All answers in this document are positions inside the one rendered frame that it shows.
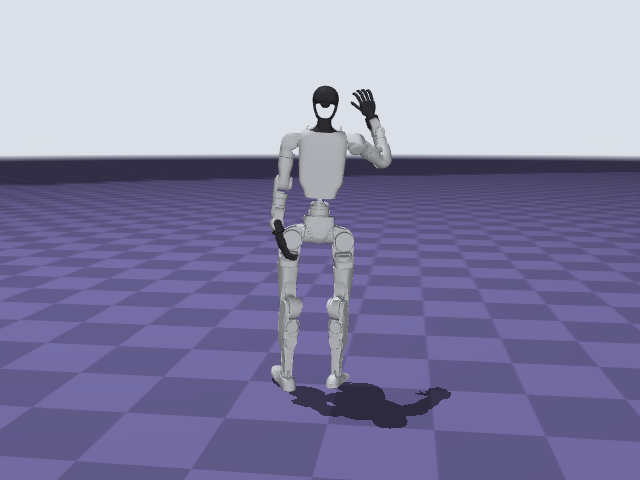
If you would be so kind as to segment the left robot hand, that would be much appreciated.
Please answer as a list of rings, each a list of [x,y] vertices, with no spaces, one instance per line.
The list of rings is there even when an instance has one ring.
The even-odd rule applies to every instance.
[[[297,260],[297,256],[298,255],[293,255],[292,253],[290,253],[290,251],[287,248],[287,244],[286,241],[283,237],[283,232],[285,231],[282,225],[281,220],[277,219],[274,221],[274,226],[275,226],[275,231],[272,232],[273,235],[275,235],[276,237],[276,241],[278,244],[279,249],[282,251],[283,256],[286,259],[289,259],[291,261]]]

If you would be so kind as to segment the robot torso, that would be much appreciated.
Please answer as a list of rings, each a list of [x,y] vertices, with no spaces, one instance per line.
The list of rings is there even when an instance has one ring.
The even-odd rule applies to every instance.
[[[347,153],[345,132],[321,133],[303,129],[299,138],[299,182],[304,196],[314,198],[304,215],[303,242],[314,244],[332,243],[334,237],[334,217],[330,216],[328,202],[335,199],[343,184]],[[325,203],[325,204],[324,204]]]

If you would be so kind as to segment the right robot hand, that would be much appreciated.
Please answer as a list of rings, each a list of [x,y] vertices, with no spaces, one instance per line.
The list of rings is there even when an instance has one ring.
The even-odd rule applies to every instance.
[[[361,91],[364,93],[364,95],[366,97],[366,100],[365,100],[365,97],[364,97],[364,95],[363,95],[363,93]],[[374,115],[375,109],[376,109],[375,102],[373,100],[373,95],[372,95],[372,93],[371,93],[371,91],[369,89],[366,90],[368,93],[364,89],[362,89],[361,91],[357,90],[356,92],[358,92],[360,94],[362,100],[360,99],[358,94],[356,94],[355,92],[352,93],[352,95],[354,95],[357,98],[358,102],[360,103],[360,107],[358,105],[356,105],[352,101],[351,101],[351,104],[354,107],[356,107],[358,110],[360,110],[362,112],[362,115],[366,116],[365,121],[366,121],[367,127],[368,127],[369,130],[371,130],[371,124],[370,124],[369,120],[373,119],[375,117],[378,118],[378,115],[376,115],[376,114]],[[369,96],[368,96],[368,94],[369,94]],[[370,100],[369,100],[369,97],[370,97]],[[379,120],[379,118],[378,118],[378,120]]]

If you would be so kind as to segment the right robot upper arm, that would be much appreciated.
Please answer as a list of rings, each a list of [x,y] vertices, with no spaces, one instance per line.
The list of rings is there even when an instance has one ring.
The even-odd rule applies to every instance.
[[[373,163],[378,169],[384,169],[391,163],[387,163],[383,157],[383,151],[380,153],[376,147],[369,143],[361,134],[346,134],[347,150],[352,155],[360,155],[369,162]]]

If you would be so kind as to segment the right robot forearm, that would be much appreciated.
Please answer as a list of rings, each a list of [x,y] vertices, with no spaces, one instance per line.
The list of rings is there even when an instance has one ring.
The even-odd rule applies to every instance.
[[[381,153],[383,151],[383,157],[385,159],[385,161],[387,163],[391,163],[392,162],[392,157],[391,157],[391,150],[390,150],[390,146],[387,143],[386,140],[386,136],[385,134],[385,130],[384,128],[381,126],[378,118],[373,118],[370,119],[370,124],[371,124],[371,136],[373,138],[373,142],[375,147],[378,149],[378,151]]]

